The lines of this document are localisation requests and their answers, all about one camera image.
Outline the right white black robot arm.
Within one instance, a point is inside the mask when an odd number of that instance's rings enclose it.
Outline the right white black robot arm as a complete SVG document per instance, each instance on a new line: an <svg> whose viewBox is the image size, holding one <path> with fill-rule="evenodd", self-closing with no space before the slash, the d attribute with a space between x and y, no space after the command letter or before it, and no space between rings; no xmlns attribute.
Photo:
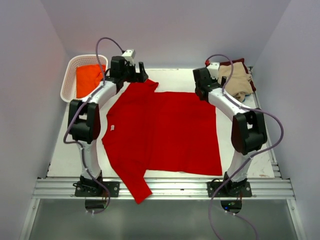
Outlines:
<svg viewBox="0 0 320 240"><path fill-rule="evenodd" d="M232 161L224 173L223 181L212 180L207 183L208 196L251 197L248 170L252 155L257 153L268 139L264 115L258 108L252 109L239 102L233 103L234 98L223 91L223 86L214 77L216 72L208 67L192 71L195 93L199 99L219 109L232 123Z"/></svg>

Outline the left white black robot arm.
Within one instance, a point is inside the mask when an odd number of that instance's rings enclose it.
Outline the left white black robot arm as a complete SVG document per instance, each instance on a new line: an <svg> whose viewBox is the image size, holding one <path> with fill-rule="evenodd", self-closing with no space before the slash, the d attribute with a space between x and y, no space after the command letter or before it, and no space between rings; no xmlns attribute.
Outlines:
<svg viewBox="0 0 320 240"><path fill-rule="evenodd" d="M130 57L114 56L110 67L102 69L98 86L86 97L69 103L65 144L76 144L80 152L82 173L73 184L77 197L117 197L119 184L105 182L98 161L97 139L101 132L101 107L115 96L125 82L144 83L148 79L143 62L134 64Z"/></svg>

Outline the red t shirt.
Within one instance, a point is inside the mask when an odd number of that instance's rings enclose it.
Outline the red t shirt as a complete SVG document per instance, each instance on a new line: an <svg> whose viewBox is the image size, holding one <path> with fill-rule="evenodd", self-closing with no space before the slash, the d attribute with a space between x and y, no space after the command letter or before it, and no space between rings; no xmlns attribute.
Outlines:
<svg viewBox="0 0 320 240"><path fill-rule="evenodd" d="M157 92L152 80L131 83L106 115L102 144L137 204L152 191L146 171L220 176L216 108L191 92Z"/></svg>

